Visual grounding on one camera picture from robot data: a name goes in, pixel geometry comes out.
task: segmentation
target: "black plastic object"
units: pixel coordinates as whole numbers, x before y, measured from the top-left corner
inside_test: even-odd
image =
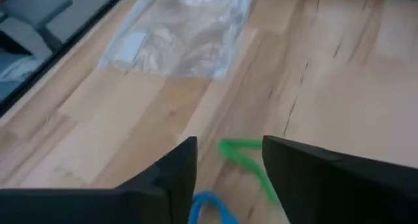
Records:
[[[115,189],[2,189],[0,223],[186,224],[196,180],[189,137]]]
[[[418,170],[274,136],[268,177],[291,224],[418,223]]]

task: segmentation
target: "wood grain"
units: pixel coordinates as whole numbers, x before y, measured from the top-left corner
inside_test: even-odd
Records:
[[[242,223],[287,223],[219,156],[221,138],[277,135],[418,167],[418,0],[254,0],[222,80],[94,70],[135,1],[0,119],[2,187],[114,187],[197,135],[196,191],[215,191]],[[219,223],[214,210],[201,223]]]

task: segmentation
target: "blue wire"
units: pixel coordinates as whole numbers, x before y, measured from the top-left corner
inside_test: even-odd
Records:
[[[228,208],[224,205],[222,200],[213,192],[203,191],[197,193],[193,197],[193,205],[191,207],[189,224],[197,224],[201,208],[205,202],[213,204],[221,214],[223,224],[239,224],[240,222],[231,214]]]

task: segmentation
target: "gray floor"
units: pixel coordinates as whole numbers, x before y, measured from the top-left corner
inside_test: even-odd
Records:
[[[108,0],[72,0],[72,5],[56,16],[47,27],[61,41],[66,41]],[[0,30],[6,32],[16,42],[38,58],[47,58],[51,51],[32,27],[13,18],[7,18],[0,24]]]

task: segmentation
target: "clear plastic sheet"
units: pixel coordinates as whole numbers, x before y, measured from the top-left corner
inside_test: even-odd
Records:
[[[251,0],[138,0],[98,68],[223,77],[250,5]]]

